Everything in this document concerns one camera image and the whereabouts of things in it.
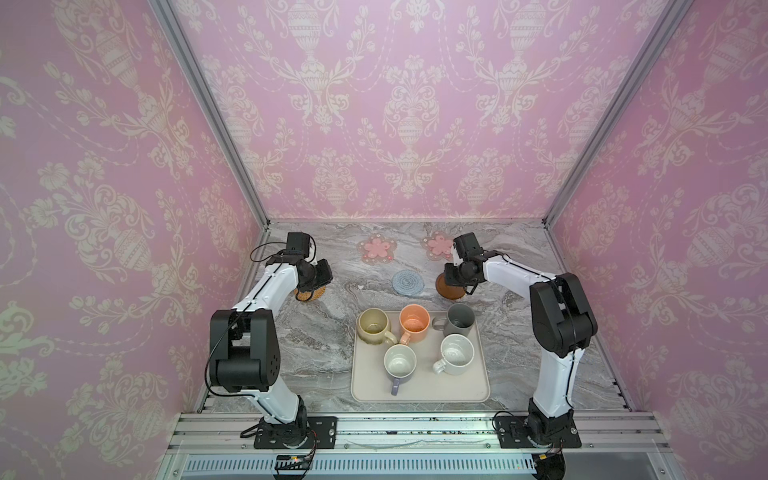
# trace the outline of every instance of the pink wall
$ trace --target pink wall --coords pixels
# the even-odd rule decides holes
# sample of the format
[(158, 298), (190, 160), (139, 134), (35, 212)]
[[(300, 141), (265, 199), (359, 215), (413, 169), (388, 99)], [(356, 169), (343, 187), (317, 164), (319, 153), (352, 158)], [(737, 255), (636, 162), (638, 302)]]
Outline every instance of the pink wall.
[(765, 478), (768, 4), (694, 2), (555, 233), (688, 478)]
[(256, 233), (146, 2), (4, 5), (0, 478), (153, 478)]
[(541, 217), (666, 0), (174, 0), (271, 218)]

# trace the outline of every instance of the robotic arm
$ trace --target robotic arm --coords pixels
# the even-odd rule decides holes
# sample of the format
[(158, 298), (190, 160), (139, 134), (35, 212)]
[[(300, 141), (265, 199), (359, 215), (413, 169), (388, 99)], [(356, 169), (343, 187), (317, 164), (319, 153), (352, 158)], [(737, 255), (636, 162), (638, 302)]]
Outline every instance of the robotic arm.
[(538, 385), (528, 402), (528, 437), (536, 445), (580, 447), (573, 422), (571, 394), (579, 360), (598, 325), (579, 279), (554, 275), (485, 251), (474, 233), (453, 241), (453, 263), (445, 265), (445, 283), (472, 295), (480, 283), (502, 285), (531, 301), (533, 332), (541, 345)]
[[(256, 286), (232, 309), (218, 310), (210, 319), (211, 385), (246, 396), (270, 424), (270, 437), (287, 447), (305, 441), (309, 423), (301, 397), (280, 377), (274, 318), (295, 289), (314, 292), (331, 282), (328, 261), (315, 257), (308, 234), (288, 233), (286, 248), (266, 261)], [(250, 333), (250, 346), (234, 346), (244, 333)]]

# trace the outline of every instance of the gray mug handle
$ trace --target gray mug handle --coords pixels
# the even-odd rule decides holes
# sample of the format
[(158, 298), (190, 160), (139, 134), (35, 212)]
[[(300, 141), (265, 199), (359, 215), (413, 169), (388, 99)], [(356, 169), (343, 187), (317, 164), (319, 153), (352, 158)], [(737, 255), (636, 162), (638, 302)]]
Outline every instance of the gray mug handle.
[(448, 317), (444, 316), (442, 318), (435, 318), (432, 321), (432, 328), (435, 330), (443, 331), (445, 330), (445, 326), (448, 325)]

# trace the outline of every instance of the black mounting plate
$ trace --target black mounting plate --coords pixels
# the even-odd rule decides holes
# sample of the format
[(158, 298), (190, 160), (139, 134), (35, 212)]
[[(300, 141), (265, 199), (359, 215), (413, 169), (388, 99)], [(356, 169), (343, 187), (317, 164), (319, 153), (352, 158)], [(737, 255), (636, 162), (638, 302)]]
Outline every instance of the black mounting plate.
[[(318, 450), (331, 450), (336, 446), (336, 425), (339, 423), (337, 417), (307, 417), (306, 420), (310, 424), (309, 430), (313, 430), (317, 434)], [(304, 443), (296, 448), (311, 449), (312, 443), (313, 438), (310, 433)], [(279, 440), (276, 440), (274, 435), (265, 430), (260, 430), (256, 434), (253, 439), (253, 447), (256, 450), (282, 450), (286, 448), (285, 445), (279, 444)]]
[[(538, 449), (539, 445), (531, 443), (528, 437), (528, 429), (525, 425), (524, 416), (518, 415), (500, 415), (496, 417), (496, 426), (498, 431), (496, 436), (498, 437), (498, 443), (503, 449)], [(576, 425), (571, 420), (571, 424), (563, 431), (563, 444), (564, 449), (580, 449), (581, 439), (578, 436), (578, 431), (575, 434), (571, 433), (571, 428), (576, 431)], [(553, 445), (554, 448), (559, 449), (559, 445)]]

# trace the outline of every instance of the orange mug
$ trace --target orange mug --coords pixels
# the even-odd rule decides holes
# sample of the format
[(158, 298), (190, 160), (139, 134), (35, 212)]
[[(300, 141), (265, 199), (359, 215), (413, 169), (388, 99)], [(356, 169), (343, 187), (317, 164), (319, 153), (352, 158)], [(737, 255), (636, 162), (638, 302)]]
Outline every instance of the orange mug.
[(421, 342), (427, 336), (429, 312), (421, 305), (408, 305), (400, 310), (400, 326), (402, 327), (400, 337), (402, 345)]

